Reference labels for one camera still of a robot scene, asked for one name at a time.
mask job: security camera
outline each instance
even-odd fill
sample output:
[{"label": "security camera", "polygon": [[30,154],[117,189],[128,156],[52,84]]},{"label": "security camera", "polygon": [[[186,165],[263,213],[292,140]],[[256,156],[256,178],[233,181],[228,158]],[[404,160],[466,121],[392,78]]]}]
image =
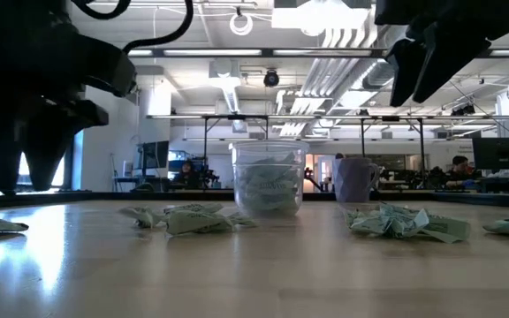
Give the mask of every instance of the security camera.
[{"label": "security camera", "polygon": [[279,82],[280,78],[278,77],[278,73],[276,73],[276,70],[266,71],[266,75],[264,76],[265,87],[274,87],[278,85]]}]

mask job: cable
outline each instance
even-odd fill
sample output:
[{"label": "cable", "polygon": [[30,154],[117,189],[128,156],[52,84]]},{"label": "cable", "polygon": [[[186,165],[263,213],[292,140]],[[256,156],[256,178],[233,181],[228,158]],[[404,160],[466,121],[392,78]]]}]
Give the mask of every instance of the cable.
[{"label": "cable", "polygon": [[94,19],[101,20],[113,19],[120,16],[121,14],[123,14],[123,12],[127,10],[129,5],[131,4],[131,0],[119,0],[113,11],[109,13],[101,13],[89,8],[87,4],[90,1],[88,0],[72,0],[72,1],[82,12],[86,13],[88,16]]},{"label": "cable", "polygon": [[[467,95],[466,95],[465,93],[463,93],[463,91],[461,91],[461,90],[460,90],[460,89],[459,89],[459,88],[455,85],[455,83],[453,83],[453,82],[451,82],[451,81],[449,81],[449,83],[451,83],[451,85],[452,85],[453,87],[455,87],[455,88],[457,89],[457,91],[459,91],[459,93],[460,93],[461,95],[463,95],[465,98],[467,98],[467,99],[468,99]],[[509,132],[509,129],[508,129],[508,128],[506,128],[506,126],[505,126],[505,125],[503,125],[502,123],[500,123],[500,122],[499,122],[497,119],[495,119],[495,118],[494,118],[491,114],[487,113],[487,112],[486,112],[486,111],[484,111],[484,110],[483,110],[480,106],[478,106],[478,105],[475,103],[474,99],[470,99],[470,101],[471,101],[471,103],[472,103],[472,104],[473,104],[473,105],[474,105],[474,106],[475,106],[475,107],[476,107],[479,111],[481,111],[482,113],[484,113],[484,115],[486,115],[486,116],[488,116],[490,119],[494,120],[494,122],[496,122],[496,124],[497,124],[497,125],[499,125],[500,127],[504,128],[504,130],[506,130],[507,132]]]},{"label": "cable", "polygon": [[142,40],[136,40],[136,41],[129,42],[127,45],[125,45],[125,47],[123,48],[123,51],[126,54],[129,54],[129,52],[132,49],[136,49],[139,47],[165,44],[168,42],[175,41],[180,36],[184,35],[186,33],[187,29],[192,25],[192,20],[194,19],[194,0],[184,0],[184,2],[186,3],[186,16],[184,17],[182,24],[176,31],[172,32],[171,34],[159,37],[159,38],[142,39]]}]

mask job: window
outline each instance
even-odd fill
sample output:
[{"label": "window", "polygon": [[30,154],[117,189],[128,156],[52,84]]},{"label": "window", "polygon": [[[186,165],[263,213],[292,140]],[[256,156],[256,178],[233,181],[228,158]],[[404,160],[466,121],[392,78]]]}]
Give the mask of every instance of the window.
[{"label": "window", "polygon": [[[64,183],[64,158],[60,160],[58,164],[57,172],[52,179],[52,186],[61,186]],[[32,185],[31,178],[29,177],[27,159],[25,154],[21,154],[21,161],[19,164],[19,179],[17,180],[18,185],[30,186]]]},{"label": "window", "polygon": [[[27,164],[27,158],[25,154],[21,154],[21,162],[19,164],[19,179],[17,180],[18,185],[22,186],[30,186],[33,183],[31,182],[31,178],[29,177],[29,170]],[[57,172],[54,174],[54,178],[52,179],[52,186],[61,186],[64,184],[64,158],[60,160],[58,164]]]}]

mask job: ceiling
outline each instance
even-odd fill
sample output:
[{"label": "ceiling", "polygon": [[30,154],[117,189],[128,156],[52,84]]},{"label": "ceiling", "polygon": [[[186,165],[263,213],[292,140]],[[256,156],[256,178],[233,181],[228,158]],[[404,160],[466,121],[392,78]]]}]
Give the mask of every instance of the ceiling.
[{"label": "ceiling", "polygon": [[[244,9],[243,12],[256,14],[272,13],[273,0],[256,1],[258,9]],[[97,7],[99,11],[110,11],[111,7]],[[173,8],[168,11],[164,8],[130,8],[120,17],[111,21],[94,20],[75,6],[72,8],[72,21],[81,33],[89,35],[123,47],[131,40],[161,36],[175,30],[181,23],[183,15],[174,12],[183,11],[184,8]],[[204,14],[231,14],[233,8],[210,9],[204,8]],[[303,34],[297,29],[276,29],[270,27],[270,22],[254,19],[253,30],[250,34],[240,36],[234,34],[229,21],[231,16],[194,17],[194,22],[177,41],[166,44],[163,47],[178,48],[306,48],[318,47],[323,42],[323,34],[312,37]],[[509,34],[493,42],[493,47],[509,48]],[[208,83],[208,69],[210,60],[207,58],[139,58],[134,59],[137,65],[159,65],[164,68],[173,79],[174,87],[178,90],[178,96],[173,105],[177,110],[185,106],[214,106],[217,100],[223,99],[220,88],[211,87]],[[248,78],[243,79],[242,86],[237,87],[237,95],[240,100],[266,100],[275,101],[278,89],[265,88],[262,84],[263,74],[267,69],[276,69],[280,75],[280,85],[301,86],[310,70],[313,59],[307,58],[244,58],[239,59],[241,72],[247,73]],[[480,84],[480,78],[485,78],[484,84]],[[408,102],[404,107],[394,109],[386,106],[390,100],[390,85],[376,95],[374,107],[371,113],[408,112],[415,114],[433,113],[441,110],[441,106],[460,98],[463,94],[468,95],[477,90],[482,90],[476,95],[476,103],[485,111],[493,111],[496,101],[496,92],[504,89],[503,86],[492,85],[509,83],[509,59],[478,59],[461,70],[452,80],[460,91],[452,84],[447,84],[423,104]],[[150,87],[153,77],[139,78],[141,87]]]}]

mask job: wooden table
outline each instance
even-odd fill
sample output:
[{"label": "wooden table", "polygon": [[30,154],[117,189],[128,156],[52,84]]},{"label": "wooden table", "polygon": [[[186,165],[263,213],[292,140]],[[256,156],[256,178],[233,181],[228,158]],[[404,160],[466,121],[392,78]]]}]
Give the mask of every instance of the wooden table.
[{"label": "wooden table", "polygon": [[135,204],[166,203],[0,214],[31,226],[0,236],[0,317],[509,316],[509,237],[481,228],[509,208],[398,202],[467,219],[471,239],[447,245],[354,236],[332,202],[259,228],[171,238],[115,212]]}]

